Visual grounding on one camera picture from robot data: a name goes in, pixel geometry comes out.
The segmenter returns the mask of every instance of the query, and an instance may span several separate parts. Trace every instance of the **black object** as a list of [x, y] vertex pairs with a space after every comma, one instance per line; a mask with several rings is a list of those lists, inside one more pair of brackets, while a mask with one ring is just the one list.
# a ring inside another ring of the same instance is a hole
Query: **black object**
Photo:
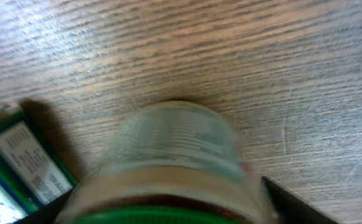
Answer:
[[[305, 223], [305, 224], [337, 224], [336, 221], [318, 212], [305, 203], [298, 195], [285, 188], [270, 177], [263, 177], [262, 185], [266, 187], [274, 209], [276, 209], [280, 223]], [[67, 201], [71, 192], [57, 198], [43, 209], [29, 215], [16, 224], [52, 224], [57, 214]]]

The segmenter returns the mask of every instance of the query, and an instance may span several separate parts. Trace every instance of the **wood grain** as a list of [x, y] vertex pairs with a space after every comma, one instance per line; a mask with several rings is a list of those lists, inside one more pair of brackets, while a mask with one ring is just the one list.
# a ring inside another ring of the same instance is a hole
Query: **wood grain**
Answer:
[[128, 112], [204, 104], [263, 174], [362, 223], [362, 1], [0, 0], [0, 104], [24, 98], [77, 177]]

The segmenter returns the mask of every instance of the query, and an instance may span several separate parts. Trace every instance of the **green cap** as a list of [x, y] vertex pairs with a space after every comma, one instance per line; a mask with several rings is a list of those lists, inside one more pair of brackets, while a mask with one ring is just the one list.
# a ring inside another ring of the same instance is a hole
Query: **green cap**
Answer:
[[76, 219], [74, 224], [235, 224], [219, 215], [164, 206], [137, 206], [105, 210]]

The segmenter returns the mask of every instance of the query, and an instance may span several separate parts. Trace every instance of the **green box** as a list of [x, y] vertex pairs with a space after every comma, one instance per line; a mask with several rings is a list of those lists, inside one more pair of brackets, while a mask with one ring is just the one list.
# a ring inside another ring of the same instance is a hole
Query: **green box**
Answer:
[[76, 183], [20, 107], [0, 110], [0, 223], [24, 218]]

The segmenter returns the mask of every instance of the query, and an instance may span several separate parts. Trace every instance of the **lid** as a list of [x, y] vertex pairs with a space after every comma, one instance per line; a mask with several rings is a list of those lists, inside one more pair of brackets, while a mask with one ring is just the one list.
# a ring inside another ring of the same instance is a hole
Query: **lid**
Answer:
[[156, 223], [156, 224], [235, 224], [219, 215], [164, 206], [137, 206], [105, 210], [99, 213], [84, 215], [74, 224], [109, 224], [109, 223]]

